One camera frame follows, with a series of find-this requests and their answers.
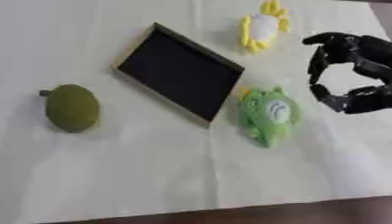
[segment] white paper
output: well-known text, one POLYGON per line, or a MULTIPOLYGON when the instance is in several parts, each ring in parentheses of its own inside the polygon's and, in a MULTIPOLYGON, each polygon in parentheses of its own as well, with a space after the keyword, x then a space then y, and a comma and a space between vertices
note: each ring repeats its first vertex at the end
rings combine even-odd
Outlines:
MULTIPOLYGON (((338 115, 316 102, 306 68, 317 32, 386 38, 366 3, 285 0, 293 32, 257 55, 238 52, 238 24, 260 1, 12 0, 0 3, 0 221, 33 223, 390 194, 390 110, 338 115), (109 69, 159 22, 246 67, 236 91, 281 85, 301 105, 292 139, 262 149, 233 118, 210 129, 109 69), (42 88, 75 83, 101 102, 96 129, 51 128, 42 88)), ((367 83, 347 66, 325 83, 367 83)))

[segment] green plush toy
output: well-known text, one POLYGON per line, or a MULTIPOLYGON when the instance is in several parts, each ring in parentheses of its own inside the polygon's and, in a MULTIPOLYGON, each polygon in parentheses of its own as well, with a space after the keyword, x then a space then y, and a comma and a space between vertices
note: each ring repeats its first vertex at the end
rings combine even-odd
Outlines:
POLYGON ((263 147, 274 147, 299 122, 299 106, 280 87, 272 91, 250 89, 239 104, 241 126, 263 147))

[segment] robotic hand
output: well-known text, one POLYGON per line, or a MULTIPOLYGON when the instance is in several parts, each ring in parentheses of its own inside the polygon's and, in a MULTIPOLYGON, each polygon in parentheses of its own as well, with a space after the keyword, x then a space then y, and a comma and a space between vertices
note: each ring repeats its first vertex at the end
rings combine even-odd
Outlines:
POLYGON ((392 43, 370 36, 325 32, 305 38, 304 44, 321 44, 308 68, 311 91, 320 102, 346 114, 392 108, 392 43), (329 65, 347 62, 353 63, 357 74, 378 79, 384 85, 360 87, 344 95, 334 95, 317 83, 329 65))

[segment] yellow flower plush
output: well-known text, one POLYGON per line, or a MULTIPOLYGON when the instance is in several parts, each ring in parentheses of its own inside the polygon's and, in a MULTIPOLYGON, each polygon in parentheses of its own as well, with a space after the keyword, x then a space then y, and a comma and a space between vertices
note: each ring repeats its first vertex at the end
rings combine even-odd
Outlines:
POLYGON ((269 48, 279 31, 289 32, 290 23, 287 10, 279 0, 266 0, 261 14, 246 16, 241 21, 241 45, 252 53, 269 48))

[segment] white plush face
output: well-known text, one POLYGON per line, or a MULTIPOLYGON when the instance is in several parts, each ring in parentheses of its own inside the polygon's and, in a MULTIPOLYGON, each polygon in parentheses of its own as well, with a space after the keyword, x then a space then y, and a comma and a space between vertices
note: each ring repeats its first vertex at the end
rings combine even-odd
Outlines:
POLYGON ((255 15, 250 24, 250 37, 257 41, 271 39, 278 31, 279 19, 269 15, 255 15))
POLYGON ((291 116, 291 108, 285 101, 273 100, 267 104, 267 115, 274 123, 286 123, 291 116))

